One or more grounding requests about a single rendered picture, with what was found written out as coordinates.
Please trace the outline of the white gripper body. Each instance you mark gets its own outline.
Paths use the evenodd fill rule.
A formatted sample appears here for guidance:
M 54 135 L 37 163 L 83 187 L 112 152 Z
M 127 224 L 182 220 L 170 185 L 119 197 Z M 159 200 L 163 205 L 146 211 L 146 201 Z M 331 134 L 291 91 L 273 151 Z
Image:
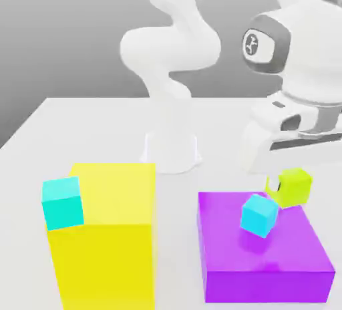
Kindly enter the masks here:
M 342 161 L 342 133 L 320 138 L 263 136 L 246 144 L 246 171 L 276 174 L 284 169 Z

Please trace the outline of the small lime green cube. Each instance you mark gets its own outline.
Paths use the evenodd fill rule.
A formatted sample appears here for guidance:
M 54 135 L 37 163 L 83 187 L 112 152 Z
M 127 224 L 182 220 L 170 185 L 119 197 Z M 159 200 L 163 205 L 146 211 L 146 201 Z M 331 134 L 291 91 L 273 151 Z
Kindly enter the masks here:
M 279 175 L 280 187 L 277 193 L 268 194 L 281 208 L 306 204 L 313 178 L 302 168 L 284 169 Z

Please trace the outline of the small sky blue cube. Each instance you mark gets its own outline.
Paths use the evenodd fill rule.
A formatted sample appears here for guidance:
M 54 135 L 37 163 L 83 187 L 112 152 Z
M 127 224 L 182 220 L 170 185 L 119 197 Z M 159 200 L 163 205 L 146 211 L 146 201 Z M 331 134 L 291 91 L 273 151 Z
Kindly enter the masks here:
M 279 206 L 271 198 L 252 194 L 242 206 L 240 227 L 265 239 L 273 229 L 278 213 Z

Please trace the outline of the small turquoise cube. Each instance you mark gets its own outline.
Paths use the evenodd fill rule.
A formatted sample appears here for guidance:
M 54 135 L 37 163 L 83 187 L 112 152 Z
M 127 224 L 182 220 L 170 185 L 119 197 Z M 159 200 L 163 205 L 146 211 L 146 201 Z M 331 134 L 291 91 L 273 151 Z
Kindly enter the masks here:
M 44 181 L 41 204 L 48 231 L 84 224 L 77 176 Z

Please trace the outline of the large purple box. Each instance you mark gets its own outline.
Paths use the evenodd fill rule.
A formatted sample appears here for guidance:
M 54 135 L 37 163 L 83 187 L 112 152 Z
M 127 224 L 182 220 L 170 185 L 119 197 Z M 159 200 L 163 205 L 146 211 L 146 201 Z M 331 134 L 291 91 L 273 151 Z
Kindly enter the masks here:
M 198 238 L 207 303 L 324 303 L 335 269 L 302 206 L 266 238 L 240 227 L 251 192 L 201 192 Z

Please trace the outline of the large yellow box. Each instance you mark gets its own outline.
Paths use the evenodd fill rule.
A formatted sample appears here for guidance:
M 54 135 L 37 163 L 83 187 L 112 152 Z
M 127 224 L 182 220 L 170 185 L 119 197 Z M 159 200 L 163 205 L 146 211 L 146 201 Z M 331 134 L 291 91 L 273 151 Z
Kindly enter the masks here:
M 84 224 L 47 231 L 63 310 L 155 310 L 156 168 L 76 163 Z

